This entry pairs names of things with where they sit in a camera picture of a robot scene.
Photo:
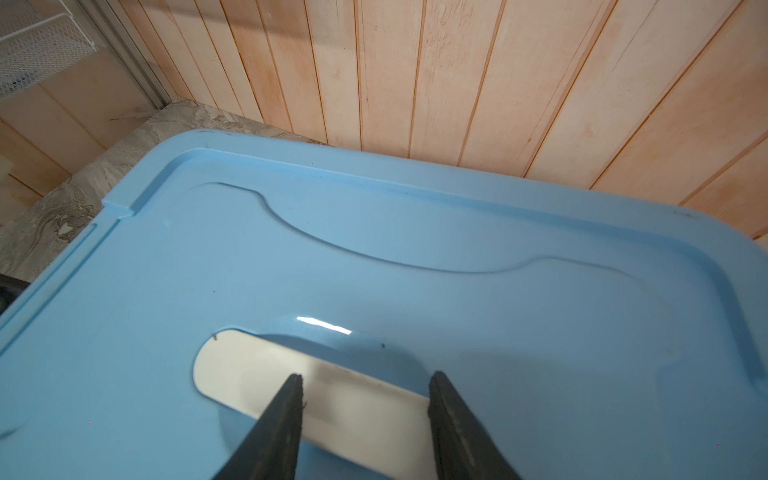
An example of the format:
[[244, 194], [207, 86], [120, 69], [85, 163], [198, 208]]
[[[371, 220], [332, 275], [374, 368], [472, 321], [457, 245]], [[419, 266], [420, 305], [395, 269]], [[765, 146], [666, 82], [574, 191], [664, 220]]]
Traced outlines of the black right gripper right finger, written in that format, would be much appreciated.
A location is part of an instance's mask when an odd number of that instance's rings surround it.
[[522, 479], [442, 371], [430, 379], [427, 414], [440, 480]]

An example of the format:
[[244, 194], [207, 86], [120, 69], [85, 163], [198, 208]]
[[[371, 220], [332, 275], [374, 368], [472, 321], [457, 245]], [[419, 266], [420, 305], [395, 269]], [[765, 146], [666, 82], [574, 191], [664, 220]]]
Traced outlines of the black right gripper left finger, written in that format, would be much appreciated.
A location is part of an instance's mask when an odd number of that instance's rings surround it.
[[294, 479], [303, 410], [303, 378], [291, 374], [214, 479]]

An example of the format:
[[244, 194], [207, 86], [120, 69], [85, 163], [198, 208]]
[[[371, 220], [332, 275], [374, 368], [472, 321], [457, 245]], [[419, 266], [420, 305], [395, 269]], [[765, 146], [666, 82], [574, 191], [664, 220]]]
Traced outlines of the blue plastic bin lid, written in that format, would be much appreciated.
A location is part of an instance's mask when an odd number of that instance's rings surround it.
[[217, 130], [1, 317], [5, 479], [214, 479], [291, 374], [294, 479], [439, 479], [444, 372], [522, 479], [763, 479], [767, 255], [695, 211]]

